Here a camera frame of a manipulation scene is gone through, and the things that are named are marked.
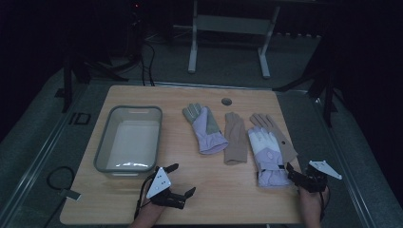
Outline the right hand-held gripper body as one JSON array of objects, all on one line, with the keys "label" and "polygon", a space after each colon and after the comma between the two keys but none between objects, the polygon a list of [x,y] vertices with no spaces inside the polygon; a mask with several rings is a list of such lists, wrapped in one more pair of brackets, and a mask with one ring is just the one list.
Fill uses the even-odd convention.
[{"label": "right hand-held gripper body", "polygon": [[295,177],[299,179],[299,186],[310,193],[322,192],[325,190],[328,177],[341,180],[342,176],[326,161],[309,161],[306,172],[296,172]]}]

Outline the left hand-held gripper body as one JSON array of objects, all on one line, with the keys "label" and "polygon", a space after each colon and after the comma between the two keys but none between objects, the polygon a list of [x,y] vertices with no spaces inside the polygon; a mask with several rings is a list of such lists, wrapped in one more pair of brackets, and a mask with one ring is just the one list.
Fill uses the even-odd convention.
[{"label": "left hand-held gripper body", "polygon": [[164,172],[163,167],[160,167],[156,171],[145,197],[157,205],[183,209],[186,198],[183,195],[172,193],[171,185],[168,174]]}]

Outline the white and purple ski glove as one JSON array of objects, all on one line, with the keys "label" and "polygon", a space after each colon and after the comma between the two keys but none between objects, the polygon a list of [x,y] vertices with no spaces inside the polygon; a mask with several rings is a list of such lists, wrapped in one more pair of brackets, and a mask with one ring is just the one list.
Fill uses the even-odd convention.
[{"label": "white and purple ski glove", "polygon": [[276,136],[258,126],[250,128],[247,133],[258,169],[258,186],[280,188],[289,185]]}]

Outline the grey plastic bin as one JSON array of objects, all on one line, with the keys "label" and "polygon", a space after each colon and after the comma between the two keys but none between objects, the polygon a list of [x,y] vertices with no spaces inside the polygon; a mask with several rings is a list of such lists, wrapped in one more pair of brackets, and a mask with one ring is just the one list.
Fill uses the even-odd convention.
[{"label": "grey plastic bin", "polygon": [[157,106],[113,107],[94,158],[95,169],[112,177],[148,176],[157,163],[162,120]]}]

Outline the purple and grey glove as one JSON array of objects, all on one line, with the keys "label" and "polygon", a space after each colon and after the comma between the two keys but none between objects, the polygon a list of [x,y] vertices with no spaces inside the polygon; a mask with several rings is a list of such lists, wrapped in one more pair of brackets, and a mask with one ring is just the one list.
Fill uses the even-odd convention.
[{"label": "purple and grey glove", "polygon": [[221,134],[221,130],[208,106],[198,103],[189,104],[182,110],[182,114],[192,125],[201,154],[216,154],[227,147],[228,141]]}]

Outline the plain beige glove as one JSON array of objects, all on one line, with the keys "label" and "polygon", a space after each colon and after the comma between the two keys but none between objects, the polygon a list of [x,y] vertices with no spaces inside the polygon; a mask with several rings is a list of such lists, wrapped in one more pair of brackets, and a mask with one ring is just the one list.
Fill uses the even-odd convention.
[{"label": "plain beige glove", "polygon": [[224,137],[228,141],[224,149],[224,163],[235,165],[247,162],[247,142],[244,120],[238,114],[225,114]]}]

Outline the person's right hand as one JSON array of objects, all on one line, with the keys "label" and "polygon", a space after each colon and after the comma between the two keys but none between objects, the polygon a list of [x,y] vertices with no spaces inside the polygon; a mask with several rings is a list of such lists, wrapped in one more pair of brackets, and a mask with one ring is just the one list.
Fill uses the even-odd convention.
[{"label": "person's right hand", "polygon": [[329,201],[329,188],[326,187],[322,192],[310,193],[306,189],[300,187],[299,201],[302,212],[314,211],[322,212],[327,207]]}]

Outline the person's left hand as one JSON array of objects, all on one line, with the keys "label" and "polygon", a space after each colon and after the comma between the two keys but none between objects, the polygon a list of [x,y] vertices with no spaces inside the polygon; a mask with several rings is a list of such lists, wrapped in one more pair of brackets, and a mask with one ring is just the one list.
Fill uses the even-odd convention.
[{"label": "person's left hand", "polygon": [[154,204],[151,200],[147,199],[141,207],[140,214],[149,219],[158,219],[164,209],[164,206]]}]

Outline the beige glove with button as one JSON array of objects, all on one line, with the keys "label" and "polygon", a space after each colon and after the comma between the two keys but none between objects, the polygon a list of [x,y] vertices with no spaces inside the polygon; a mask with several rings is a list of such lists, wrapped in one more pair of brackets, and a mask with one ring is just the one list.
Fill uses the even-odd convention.
[{"label": "beige glove with button", "polygon": [[269,114],[254,113],[249,120],[252,124],[263,127],[267,131],[272,132],[278,141],[279,149],[285,163],[292,162],[297,157],[297,151],[290,141],[282,133],[274,119]]}]

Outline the black tripod stand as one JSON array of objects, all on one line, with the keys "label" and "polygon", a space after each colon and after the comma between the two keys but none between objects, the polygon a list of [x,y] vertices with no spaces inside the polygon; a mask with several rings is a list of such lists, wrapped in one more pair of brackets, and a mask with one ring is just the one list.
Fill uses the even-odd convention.
[{"label": "black tripod stand", "polygon": [[326,37],[322,37],[309,60],[302,75],[289,84],[273,88],[273,91],[285,92],[298,85],[312,80],[307,94],[310,98],[318,99],[322,92],[324,94],[323,119],[325,123],[331,127],[331,113],[334,94],[334,80],[336,76],[336,67],[334,66],[337,60],[334,44]]},{"label": "black tripod stand", "polygon": [[63,113],[66,113],[72,104],[72,75],[75,75],[79,82],[88,83],[90,76],[86,69],[87,66],[93,67],[107,78],[127,82],[127,79],[118,76],[112,70],[81,53],[66,54],[63,60],[63,87],[59,88],[55,94],[56,97],[64,99]]}]

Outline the grey tape piece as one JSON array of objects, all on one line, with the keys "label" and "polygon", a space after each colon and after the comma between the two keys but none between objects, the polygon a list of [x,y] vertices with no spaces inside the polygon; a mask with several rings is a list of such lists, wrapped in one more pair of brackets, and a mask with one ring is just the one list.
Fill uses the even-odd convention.
[{"label": "grey tape piece", "polygon": [[71,199],[71,200],[79,200],[81,197],[81,194],[78,192],[75,192],[70,189],[62,189],[59,192],[59,195],[62,196],[63,198]]}]

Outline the dark equipment tower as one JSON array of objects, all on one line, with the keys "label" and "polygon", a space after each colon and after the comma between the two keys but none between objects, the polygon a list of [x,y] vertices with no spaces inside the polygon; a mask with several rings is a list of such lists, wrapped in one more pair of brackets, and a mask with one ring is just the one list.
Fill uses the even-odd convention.
[{"label": "dark equipment tower", "polygon": [[133,63],[138,63],[142,57],[144,45],[144,0],[127,0],[129,7],[129,56]]}]

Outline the white metal stand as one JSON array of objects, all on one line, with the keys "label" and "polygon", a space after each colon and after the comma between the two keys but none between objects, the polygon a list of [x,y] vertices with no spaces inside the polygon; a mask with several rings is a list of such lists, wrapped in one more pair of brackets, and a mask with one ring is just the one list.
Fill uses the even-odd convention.
[{"label": "white metal stand", "polygon": [[265,37],[263,45],[258,48],[258,57],[262,77],[265,79],[270,78],[271,73],[266,59],[266,52],[268,50],[271,38],[274,34],[274,28],[277,23],[280,6],[274,7],[271,19],[266,20],[199,14],[198,5],[199,1],[193,0],[193,19],[191,27],[192,42],[187,71],[189,73],[196,72],[198,57],[198,32],[200,30],[253,34],[263,35]]}]

